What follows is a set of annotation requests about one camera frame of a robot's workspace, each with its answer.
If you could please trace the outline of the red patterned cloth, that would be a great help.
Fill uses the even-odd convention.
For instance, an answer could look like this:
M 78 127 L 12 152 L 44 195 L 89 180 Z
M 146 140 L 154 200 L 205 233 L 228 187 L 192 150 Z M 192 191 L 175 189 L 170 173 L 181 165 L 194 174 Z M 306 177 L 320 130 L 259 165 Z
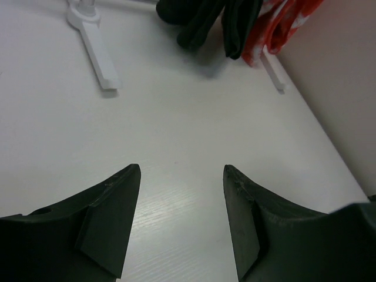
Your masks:
M 263 1 L 241 54 L 243 60 L 254 66 L 263 49 L 272 55 L 279 53 L 322 3 L 323 0 Z

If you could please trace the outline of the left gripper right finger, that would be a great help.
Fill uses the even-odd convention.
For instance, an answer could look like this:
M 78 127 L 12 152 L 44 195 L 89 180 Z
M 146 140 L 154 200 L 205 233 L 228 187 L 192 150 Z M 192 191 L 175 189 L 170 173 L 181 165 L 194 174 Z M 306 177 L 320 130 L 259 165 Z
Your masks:
M 375 203 L 321 213 L 232 165 L 223 187 L 239 281 L 375 280 Z

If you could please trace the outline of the white clothes rack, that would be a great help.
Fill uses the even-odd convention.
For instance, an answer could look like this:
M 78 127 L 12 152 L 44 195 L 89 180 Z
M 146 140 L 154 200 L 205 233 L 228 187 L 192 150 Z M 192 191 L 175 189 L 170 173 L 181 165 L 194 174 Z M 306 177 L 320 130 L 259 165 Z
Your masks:
M 100 87 L 104 90 L 120 89 L 122 81 L 103 42 L 99 29 L 101 17 L 95 1 L 68 1 L 66 18 L 83 39 Z M 289 89 L 290 83 L 279 59 L 267 48 L 263 49 L 260 59 L 275 88 L 280 93 Z

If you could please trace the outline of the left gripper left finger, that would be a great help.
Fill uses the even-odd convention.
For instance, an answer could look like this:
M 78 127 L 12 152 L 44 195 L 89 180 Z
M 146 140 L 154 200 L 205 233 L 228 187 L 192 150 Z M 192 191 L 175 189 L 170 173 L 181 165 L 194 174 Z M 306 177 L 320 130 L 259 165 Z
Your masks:
M 140 166 L 130 164 L 65 200 L 1 218 L 1 280 L 119 279 L 140 180 Z

